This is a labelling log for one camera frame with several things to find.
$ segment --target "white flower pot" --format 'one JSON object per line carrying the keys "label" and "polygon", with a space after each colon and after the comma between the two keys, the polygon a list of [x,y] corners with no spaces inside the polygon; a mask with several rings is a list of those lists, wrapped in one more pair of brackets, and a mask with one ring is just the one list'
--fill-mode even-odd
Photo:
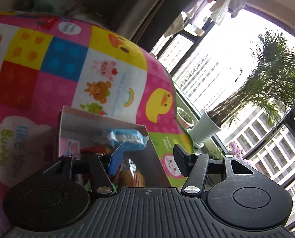
{"label": "white flower pot", "polygon": [[219,128],[205,112],[189,134],[195,143],[200,144],[219,131],[221,131],[221,128]]}

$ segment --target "blue snack package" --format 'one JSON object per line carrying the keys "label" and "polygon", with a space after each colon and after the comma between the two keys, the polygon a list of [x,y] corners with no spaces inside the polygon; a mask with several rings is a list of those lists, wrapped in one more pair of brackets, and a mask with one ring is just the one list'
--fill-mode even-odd
{"label": "blue snack package", "polygon": [[124,151],[138,151],[145,149],[149,136],[143,135],[135,129],[110,129],[108,130],[108,142],[112,147],[122,145]]}

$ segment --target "ridged black surface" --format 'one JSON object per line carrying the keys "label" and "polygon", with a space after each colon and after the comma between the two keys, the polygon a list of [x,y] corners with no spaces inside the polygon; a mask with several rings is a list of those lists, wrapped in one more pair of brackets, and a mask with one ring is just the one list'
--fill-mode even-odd
{"label": "ridged black surface", "polygon": [[214,218],[203,202],[180,195],[175,188],[123,188],[96,201],[77,223],[52,232],[13,228],[7,238],[285,238],[285,228],[243,231]]}

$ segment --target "white cartoon face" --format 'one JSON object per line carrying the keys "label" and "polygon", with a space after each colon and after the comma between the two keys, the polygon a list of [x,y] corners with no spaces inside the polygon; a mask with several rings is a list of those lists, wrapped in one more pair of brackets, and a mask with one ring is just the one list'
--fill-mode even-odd
{"label": "white cartoon face", "polygon": [[182,177],[182,174],[180,173],[180,170],[178,169],[178,166],[176,165],[172,154],[164,155],[162,165],[167,174],[170,174],[175,178]]}

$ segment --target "play mat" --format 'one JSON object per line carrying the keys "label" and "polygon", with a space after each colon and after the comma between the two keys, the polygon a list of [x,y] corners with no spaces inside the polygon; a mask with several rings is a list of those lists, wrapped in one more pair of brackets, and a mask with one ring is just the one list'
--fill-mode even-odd
{"label": "play mat", "polygon": [[172,186],[185,178],[172,156],[192,152],[175,119],[172,80],[155,58],[79,20],[0,12],[0,235],[10,187],[53,160],[63,105],[145,125]]}

